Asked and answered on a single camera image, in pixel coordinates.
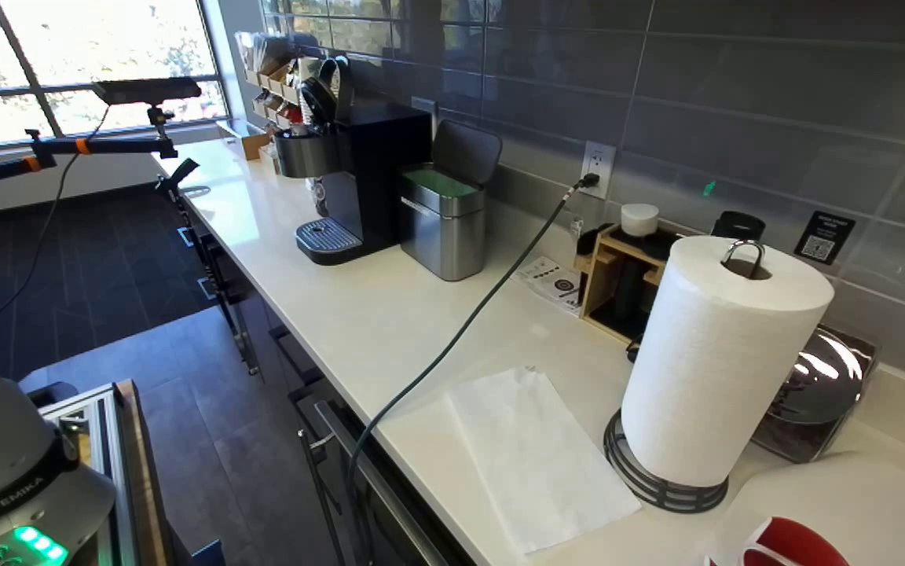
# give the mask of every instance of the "kitchen counter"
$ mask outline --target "kitchen counter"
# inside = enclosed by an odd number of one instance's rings
[[[186,182],[186,190],[206,185],[192,196],[199,216],[363,420],[447,345],[519,256],[526,233],[540,225],[534,216],[492,203],[497,225],[511,230],[492,237],[488,268],[462,284],[438,279],[398,245],[319,268],[292,242],[292,230],[314,216],[305,182],[276,177],[264,161],[243,161],[232,142],[183,145],[178,152],[202,163]],[[549,257],[567,256],[567,248],[568,237],[563,230],[540,242],[540,256]],[[601,445],[603,424],[626,391],[626,348],[618,337],[549,306],[526,289],[523,279],[506,284],[451,355],[376,429],[394,462],[479,562],[519,562],[523,555],[502,534],[441,396],[448,383],[519,365],[542,371],[580,431]],[[832,452],[882,457],[905,468],[905,377],[890,371],[890,377],[876,380]],[[775,468],[792,466],[751,445],[734,466],[731,489],[721,510],[673,516],[640,507],[622,521],[526,559],[702,562],[734,510],[741,483],[756,470]]]

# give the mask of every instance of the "power cord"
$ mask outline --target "power cord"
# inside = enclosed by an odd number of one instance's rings
[[[89,142],[103,128],[106,116],[111,116],[111,105],[103,107],[99,122],[93,125],[93,133],[85,135]],[[61,200],[63,200],[63,196],[67,196],[70,169],[73,169],[73,163],[74,163],[79,157],[82,157],[82,153],[73,153],[70,163],[63,167],[63,174],[61,174],[61,180],[56,180],[52,200],[51,200],[51,211],[47,211],[47,216],[45,216],[45,222],[41,222],[41,233],[38,233],[38,242],[35,242],[35,257],[30,257],[30,264],[24,268],[18,286],[0,301],[0,314],[24,292],[24,286],[35,279],[35,269],[38,269],[38,264],[41,264],[41,256],[45,256],[45,245],[47,245],[47,237],[51,237],[51,225],[52,225],[52,216],[56,216],[56,208],[61,208]]]
[[[372,431],[387,419],[387,411],[406,399],[451,348],[454,344],[462,338],[462,333],[479,320],[479,314],[488,309],[488,301],[508,284],[508,276],[523,268],[523,262],[536,248],[536,242],[542,238],[542,233],[554,225],[554,220],[558,216],[558,211],[567,211],[568,197],[577,191],[577,190],[593,190],[601,185],[601,177],[589,174],[580,177],[558,200],[557,208],[549,211],[549,216],[542,220],[542,225],[536,230],[536,237],[523,248],[523,256],[511,262],[511,268],[491,286],[491,292],[475,306],[475,310],[459,323],[459,330],[451,333],[451,338],[441,348],[441,355],[429,358],[429,365],[425,365],[425,371],[406,383],[366,424],[363,431],[358,434],[358,442],[350,457],[350,470],[358,470],[358,457],[363,452],[363,442],[372,438]]]

